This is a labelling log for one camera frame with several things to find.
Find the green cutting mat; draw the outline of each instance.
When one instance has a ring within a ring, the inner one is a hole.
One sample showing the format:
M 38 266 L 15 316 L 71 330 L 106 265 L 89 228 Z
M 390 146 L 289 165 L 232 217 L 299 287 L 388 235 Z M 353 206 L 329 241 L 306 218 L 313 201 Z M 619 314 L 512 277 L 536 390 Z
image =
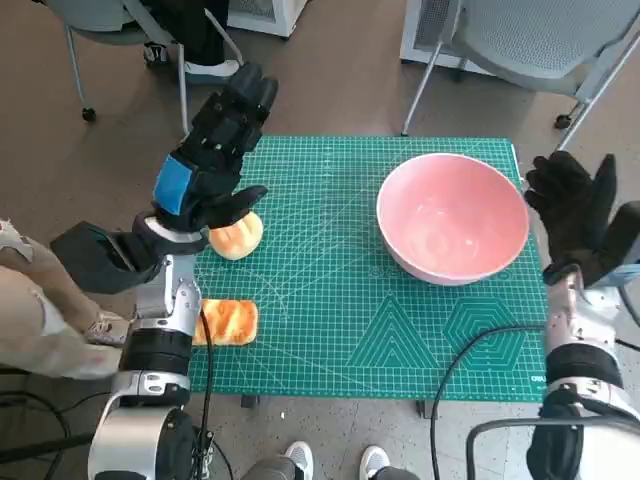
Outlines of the green cutting mat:
M 252 299 L 260 310 L 255 343 L 215 350 L 215 391 L 432 398 L 475 334 L 545 321 L 533 237 L 507 270 L 465 287 L 421 282 L 391 259 L 376 224 L 376 194 L 394 167 L 429 152 L 464 153 L 519 182 L 505 139 L 261 140 L 244 162 L 243 185 L 269 188 L 256 208 L 262 243 L 238 262 L 208 249 L 196 264 L 205 298 Z M 204 390 L 205 375 L 206 351 L 196 348 L 194 391 Z M 537 402 L 544 386 L 540 335 L 510 333 L 478 345 L 446 397 Z

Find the chair leg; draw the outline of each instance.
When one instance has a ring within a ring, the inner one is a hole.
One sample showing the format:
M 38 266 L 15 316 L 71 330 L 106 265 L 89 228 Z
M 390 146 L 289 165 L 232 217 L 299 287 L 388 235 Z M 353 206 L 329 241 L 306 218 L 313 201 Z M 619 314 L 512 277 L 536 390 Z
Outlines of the chair leg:
M 556 147 L 556 150 L 567 149 L 567 145 L 569 144 L 575 133 L 578 131 L 578 128 L 580 128 L 580 125 L 582 125 L 582 122 L 584 122 L 584 119 L 587 118 L 587 115 L 589 115 L 589 112 L 591 111 L 593 106 L 598 102 L 598 100 L 600 100 L 600 97 L 605 92 L 607 87 L 611 84 L 615 76 L 622 69 L 624 64 L 627 63 L 627 60 L 629 59 L 635 48 L 638 46 L 638 43 L 640 43 L 640 31 L 636 32 L 633 40 L 629 42 L 629 45 L 627 45 L 622 55 L 620 55 L 620 58 L 618 58 L 618 61 L 609 72 L 609 75 L 605 77 L 602 85 L 600 86 L 600 89 L 596 92 L 593 99 L 591 99 L 591 101 L 582 109 L 580 114 L 576 117 L 576 120 L 573 122 L 573 125 L 571 125 L 571 128 L 569 128 L 569 130 L 567 130 L 567 132 L 564 134 L 564 137 L 562 137 L 562 140 Z
M 87 104 L 87 100 L 84 96 L 84 89 L 82 88 L 82 82 L 80 81 L 80 70 L 78 68 L 78 61 L 76 59 L 76 42 L 73 38 L 73 32 L 68 25 L 64 26 L 65 35 L 67 38 L 67 48 L 69 49 L 69 57 L 71 58 L 71 68 L 73 69 L 73 80 L 76 85 L 76 92 L 82 103 L 82 118 L 87 122 L 93 122 L 96 119 L 96 112 Z
M 182 118 L 182 130 L 189 135 L 189 113 L 187 111 L 187 80 L 184 70 L 184 46 L 178 46 L 178 83 L 180 84 L 180 116 Z
M 411 104 L 411 108 L 409 109 L 409 114 L 404 121 L 404 125 L 402 126 L 402 132 L 400 135 L 403 137 L 407 136 L 407 131 L 409 130 L 409 124 L 411 123 L 411 119 L 413 118 L 413 114 L 416 111 L 416 107 L 418 106 L 418 101 L 422 96 L 422 92 L 424 91 L 424 87 L 427 86 L 427 80 L 431 76 L 431 72 L 433 71 L 433 67 L 436 64 L 436 60 L 438 59 L 438 55 L 440 55 L 440 49 L 442 48 L 442 42 L 438 42 L 436 45 L 436 49 L 431 54 L 429 58 L 429 63 L 427 63 L 427 68 L 424 71 L 424 75 L 422 76 L 422 80 L 420 81 L 420 86 L 418 87 L 418 91 L 416 92 L 416 96 L 413 98 L 413 103 Z
M 225 29 L 222 28 L 222 25 L 218 23 L 218 20 L 216 20 L 216 17 L 214 17 L 213 14 L 206 8 L 204 9 L 204 14 L 209 19 L 209 21 L 213 24 L 214 28 L 218 31 L 218 33 L 224 39 L 224 41 L 227 42 L 227 45 L 231 47 L 231 50 L 233 50 L 233 53 L 235 54 L 236 59 L 238 60 L 238 63 L 240 65 L 244 65 L 244 58 L 242 57 L 242 52 L 240 51 L 238 46 L 235 44 L 235 42 L 231 40 L 231 37 L 227 34 Z

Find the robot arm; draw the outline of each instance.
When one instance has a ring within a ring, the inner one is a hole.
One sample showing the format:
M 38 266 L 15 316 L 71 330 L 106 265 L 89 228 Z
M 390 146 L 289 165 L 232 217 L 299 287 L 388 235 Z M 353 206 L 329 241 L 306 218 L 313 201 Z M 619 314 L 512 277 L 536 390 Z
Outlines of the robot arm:
M 607 422 L 537 426 L 527 465 L 534 480 L 630 478 L 640 465 L 640 414 L 624 390 L 615 339 L 617 287 L 640 273 L 640 202 L 625 204 L 608 225 L 616 190 L 613 156 L 593 181 L 566 152 L 535 165 L 526 197 L 545 223 L 552 256 L 544 274 L 550 309 L 540 416 Z M 614 425 L 618 420 L 635 428 Z
M 189 401 L 191 343 L 201 294 L 194 253 L 207 244 L 204 227 L 228 226 L 266 194 L 233 193 L 243 156 L 255 148 L 277 93 L 259 66 L 243 65 L 193 120 L 191 133 L 167 157 L 157 177 L 153 211 L 131 232 L 80 223 L 52 242 L 85 291 L 117 293 L 137 286 L 111 396 L 89 453 L 92 480 L 188 480 L 200 456 Z

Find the sneaker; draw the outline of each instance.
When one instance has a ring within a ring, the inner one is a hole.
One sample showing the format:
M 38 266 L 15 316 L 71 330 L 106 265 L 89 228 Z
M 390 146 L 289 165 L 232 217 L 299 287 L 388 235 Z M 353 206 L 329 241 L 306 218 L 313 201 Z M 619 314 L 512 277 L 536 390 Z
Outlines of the sneaker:
M 87 342 L 94 345 L 121 347 L 127 339 L 130 322 L 111 312 L 101 312 L 100 318 L 84 332 Z
M 313 478 L 313 455 L 308 443 L 294 442 L 287 448 L 284 455 L 293 460 L 293 463 L 304 472 L 304 480 Z
M 369 480 L 378 471 L 384 467 L 391 465 L 389 461 L 389 455 L 382 448 L 375 445 L 367 448 L 362 454 L 362 460 L 360 460 L 360 480 Z
M 218 65 L 198 65 L 184 62 L 187 82 L 198 85 L 221 85 L 238 71 L 240 64 L 237 60 L 225 60 Z
M 145 43 L 142 56 L 147 67 L 157 67 L 171 63 L 167 47 L 159 43 Z

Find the toast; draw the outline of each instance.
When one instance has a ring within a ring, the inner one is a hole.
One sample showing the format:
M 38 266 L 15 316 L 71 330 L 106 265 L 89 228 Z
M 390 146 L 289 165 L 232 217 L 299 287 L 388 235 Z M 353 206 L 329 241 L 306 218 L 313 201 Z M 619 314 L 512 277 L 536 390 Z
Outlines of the toast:
M 214 345 L 246 345 L 258 332 L 258 307 L 251 300 L 203 300 L 204 320 Z M 202 317 L 198 317 L 193 345 L 206 345 Z

